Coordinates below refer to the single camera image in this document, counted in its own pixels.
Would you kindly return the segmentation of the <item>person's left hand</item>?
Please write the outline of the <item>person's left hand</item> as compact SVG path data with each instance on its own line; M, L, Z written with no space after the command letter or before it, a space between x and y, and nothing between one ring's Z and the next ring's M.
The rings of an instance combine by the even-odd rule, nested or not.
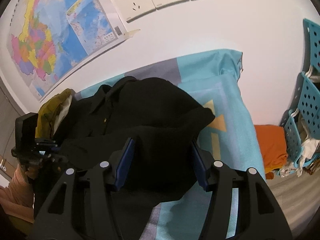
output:
M22 187L28 187L32 181L32 179L29 177L28 171L26 171L25 167L21 164L18 164L13 180L17 185Z

